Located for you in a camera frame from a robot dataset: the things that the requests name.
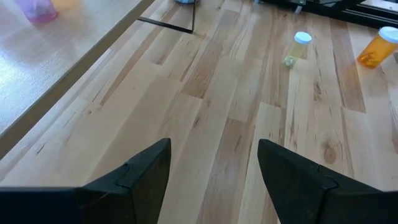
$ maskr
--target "white bottle cap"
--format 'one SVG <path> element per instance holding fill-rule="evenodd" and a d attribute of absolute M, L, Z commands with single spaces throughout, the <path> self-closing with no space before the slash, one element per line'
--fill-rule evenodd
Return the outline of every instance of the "white bottle cap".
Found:
<path fill-rule="evenodd" d="M 394 27 L 383 27 L 379 30 L 379 35 L 384 40 L 398 44 L 398 29 Z"/>
<path fill-rule="evenodd" d="M 294 40 L 300 44 L 309 44 L 312 37 L 306 32 L 297 32 L 296 35 L 294 35 Z"/>

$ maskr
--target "purple cup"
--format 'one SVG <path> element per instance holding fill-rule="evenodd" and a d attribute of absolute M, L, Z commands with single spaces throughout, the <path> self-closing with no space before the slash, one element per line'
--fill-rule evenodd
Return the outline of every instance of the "purple cup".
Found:
<path fill-rule="evenodd" d="M 57 11 L 51 0 L 15 0 L 31 22 L 48 22 L 56 18 Z"/>

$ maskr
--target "clear plastic container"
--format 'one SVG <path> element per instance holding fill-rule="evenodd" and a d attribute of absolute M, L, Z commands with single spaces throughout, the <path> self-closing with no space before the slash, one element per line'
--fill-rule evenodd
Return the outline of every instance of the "clear plastic container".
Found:
<path fill-rule="evenodd" d="M 294 35 L 294 42 L 290 46 L 283 64 L 288 68 L 292 68 L 296 64 L 297 59 L 301 57 L 311 40 L 312 37 L 310 34 L 306 32 L 297 32 Z"/>
<path fill-rule="evenodd" d="M 398 46 L 398 29 L 383 27 L 358 56 L 357 61 L 368 68 L 376 68 L 392 54 Z"/>
<path fill-rule="evenodd" d="M 31 22 L 48 22 L 57 16 L 51 0 L 15 0 Z"/>

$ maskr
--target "yellow object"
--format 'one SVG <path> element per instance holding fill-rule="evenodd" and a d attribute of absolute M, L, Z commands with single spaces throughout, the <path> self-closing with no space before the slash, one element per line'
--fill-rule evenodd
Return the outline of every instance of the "yellow object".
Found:
<path fill-rule="evenodd" d="M 301 57 L 311 40 L 312 37 L 310 34 L 306 32 L 297 32 L 294 36 L 294 42 L 290 46 L 284 59 L 284 65 L 288 68 L 292 68 L 296 64 L 297 59 Z"/>
<path fill-rule="evenodd" d="M 398 46 L 398 29 L 383 27 L 358 56 L 358 62 L 368 68 L 376 68 Z"/>

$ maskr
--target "wood grain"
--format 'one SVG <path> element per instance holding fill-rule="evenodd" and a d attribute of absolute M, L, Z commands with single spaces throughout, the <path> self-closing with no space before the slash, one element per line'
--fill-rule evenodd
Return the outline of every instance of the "wood grain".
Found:
<path fill-rule="evenodd" d="M 236 223 L 254 127 L 227 119 L 197 223 Z"/>
<path fill-rule="evenodd" d="M 366 112 L 347 23 L 331 20 L 331 40 L 336 74 L 345 108 Z"/>
<path fill-rule="evenodd" d="M 156 0 L 145 16 L 190 26 L 190 7 Z M 280 223 L 265 138 L 398 190 L 398 64 L 355 61 L 376 30 L 246 0 L 201 0 L 196 25 L 135 22 L 0 161 L 0 185 L 84 185 L 170 137 L 159 223 Z M 288 70 L 299 30 L 313 41 Z"/>
<path fill-rule="evenodd" d="M 0 87 L 0 158 L 152 2 L 54 1 L 58 17 L 36 26 L 14 2 L 1 4 L 2 12 L 16 19 L 8 27 L 13 29 L 0 36 L 7 52 L 0 65 L 5 79 Z"/>

